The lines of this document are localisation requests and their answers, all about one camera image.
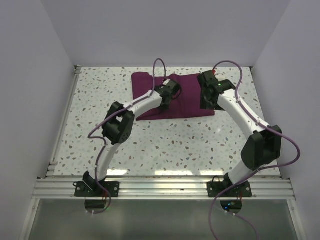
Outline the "purple cloth wrap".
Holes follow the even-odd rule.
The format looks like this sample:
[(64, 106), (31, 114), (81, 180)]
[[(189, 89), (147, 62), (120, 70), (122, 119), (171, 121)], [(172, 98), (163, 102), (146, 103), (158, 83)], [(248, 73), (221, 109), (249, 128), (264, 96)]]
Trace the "purple cloth wrap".
[[(152, 109), (137, 118), (138, 121), (187, 119), (214, 116), (214, 110), (201, 109), (201, 88), (198, 74), (170, 74), (168, 78), (177, 82), (181, 88), (177, 99), (174, 99), (169, 109)], [(135, 72), (131, 75), (133, 99), (137, 99), (152, 89), (153, 77), (147, 72)]]

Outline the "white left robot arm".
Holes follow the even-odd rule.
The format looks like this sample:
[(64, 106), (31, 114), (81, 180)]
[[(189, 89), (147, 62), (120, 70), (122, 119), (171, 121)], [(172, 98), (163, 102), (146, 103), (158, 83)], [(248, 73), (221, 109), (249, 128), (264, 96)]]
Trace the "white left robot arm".
[(102, 182), (107, 176), (110, 163), (120, 145), (129, 139), (135, 119), (153, 109), (168, 109), (171, 101), (181, 91), (179, 83), (166, 79), (163, 84), (154, 85), (137, 99), (124, 104), (116, 101), (111, 105), (105, 120), (88, 135), (89, 139), (103, 140), (104, 145), (98, 154), (94, 170), (87, 171), (83, 175), (82, 181), (87, 192), (95, 197), (103, 193)]

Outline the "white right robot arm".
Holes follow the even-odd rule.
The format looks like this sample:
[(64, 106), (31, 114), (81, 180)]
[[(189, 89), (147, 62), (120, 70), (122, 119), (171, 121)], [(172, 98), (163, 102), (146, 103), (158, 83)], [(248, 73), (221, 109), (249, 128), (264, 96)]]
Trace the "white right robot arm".
[(197, 80), (201, 88), (200, 108), (228, 113), (246, 139), (240, 153), (241, 161), (224, 175), (220, 187), (232, 197), (241, 190), (239, 181), (280, 157), (282, 138), (279, 134), (282, 130), (258, 117), (230, 80), (218, 80), (212, 70), (201, 73)]

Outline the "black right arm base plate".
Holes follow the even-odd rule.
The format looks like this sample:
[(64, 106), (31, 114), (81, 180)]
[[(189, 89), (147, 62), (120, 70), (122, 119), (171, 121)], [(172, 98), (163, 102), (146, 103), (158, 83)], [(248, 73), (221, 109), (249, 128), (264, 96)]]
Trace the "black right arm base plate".
[(234, 185), (228, 174), (223, 177), (223, 180), (214, 176), (211, 181), (206, 183), (206, 189), (209, 198), (250, 198), (253, 196), (248, 181)]

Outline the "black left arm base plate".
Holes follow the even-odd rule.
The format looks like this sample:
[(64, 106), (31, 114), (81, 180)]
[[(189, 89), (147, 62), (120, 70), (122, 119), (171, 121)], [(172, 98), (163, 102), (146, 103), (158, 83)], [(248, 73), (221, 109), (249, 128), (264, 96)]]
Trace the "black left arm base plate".
[[(120, 190), (120, 182), (118, 181), (104, 181), (100, 183), (104, 189), (108, 191), (107, 196), (112, 198), (117, 198)], [(94, 198), (106, 196), (105, 191), (95, 185), (93, 189), (88, 187), (83, 181), (76, 181), (72, 184), (75, 187), (74, 196), (75, 197), (85, 197)]]

